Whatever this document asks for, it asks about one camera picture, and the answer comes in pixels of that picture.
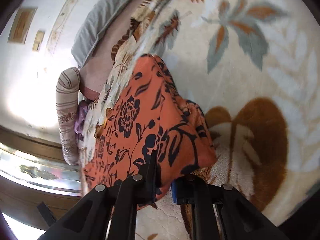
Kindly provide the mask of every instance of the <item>white wall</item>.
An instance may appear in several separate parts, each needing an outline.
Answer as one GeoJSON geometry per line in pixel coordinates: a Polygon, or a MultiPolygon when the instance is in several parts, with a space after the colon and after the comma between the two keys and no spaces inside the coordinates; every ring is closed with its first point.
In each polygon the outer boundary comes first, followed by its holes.
{"type": "Polygon", "coordinates": [[[45,66],[54,66],[54,59],[45,57],[44,52],[51,29],[65,1],[23,1],[22,6],[38,7],[24,45],[7,42],[16,12],[0,35],[0,125],[55,142],[60,141],[55,84],[61,67],[58,65],[57,70],[51,71],[52,74],[50,72],[46,79],[37,77],[45,66]],[[45,36],[40,52],[33,52],[32,46],[38,30],[44,30],[45,36]]]}

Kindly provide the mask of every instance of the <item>bed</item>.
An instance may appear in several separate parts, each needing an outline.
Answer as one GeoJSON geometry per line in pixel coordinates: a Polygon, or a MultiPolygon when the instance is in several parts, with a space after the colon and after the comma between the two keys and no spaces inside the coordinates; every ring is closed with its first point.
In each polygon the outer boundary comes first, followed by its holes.
{"type": "MultiPolygon", "coordinates": [[[[93,158],[96,127],[137,59],[158,55],[179,94],[203,110],[216,149],[217,163],[195,174],[213,185],[233,184],[275,225],[283,223],[320,179],[320,27],[307,6],[144,0],[130,18],[138,24],[116,46],[108,80],[88,106],[81,166],[93,158]]],[[[84,174],[83,187],[87,193],[84,174]]],[[[189,233],[190,210],[173,205],[170,191],[137,214],[136,239],[188,239],[189,233]]]]}

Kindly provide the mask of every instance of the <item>orange cloth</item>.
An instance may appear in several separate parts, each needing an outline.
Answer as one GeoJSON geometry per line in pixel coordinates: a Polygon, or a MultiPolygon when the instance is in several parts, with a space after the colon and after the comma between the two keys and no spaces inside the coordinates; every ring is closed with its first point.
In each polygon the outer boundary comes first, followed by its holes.
{"type": "Polygon", "coordinates": [[[137,174],[156,151],[160,199],[174,179],[216,162],[200,107],[179,96],[158,56],[138,59],[128,86],[107,116],[94,157],[84,168],[89,189],[97,184],[110,187],[137,174]]]}

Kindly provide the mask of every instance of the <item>gray fabric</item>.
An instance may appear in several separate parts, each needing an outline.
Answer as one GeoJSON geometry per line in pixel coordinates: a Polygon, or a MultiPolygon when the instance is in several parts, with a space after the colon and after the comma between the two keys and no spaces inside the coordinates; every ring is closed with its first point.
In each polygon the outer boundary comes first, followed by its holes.
{"type": "Polygon", "coordinates": [[[80,27],[71,49],[79,69],[83,67],[112,20],[121,13],[129,1],[99,0],[94,5],[80,27]]]}

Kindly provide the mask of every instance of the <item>wooden picture frame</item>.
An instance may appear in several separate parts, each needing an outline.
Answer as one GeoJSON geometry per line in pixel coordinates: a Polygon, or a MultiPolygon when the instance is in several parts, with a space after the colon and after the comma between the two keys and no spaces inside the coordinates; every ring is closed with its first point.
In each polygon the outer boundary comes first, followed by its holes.
{"type": "Polygon", "coordinates": [[[34,7],[22,7],[18,9],[10,30],[8,42],[16,42],[21,44],[26,42],[28,30],[36,10],[37,8],[34,7]]]}

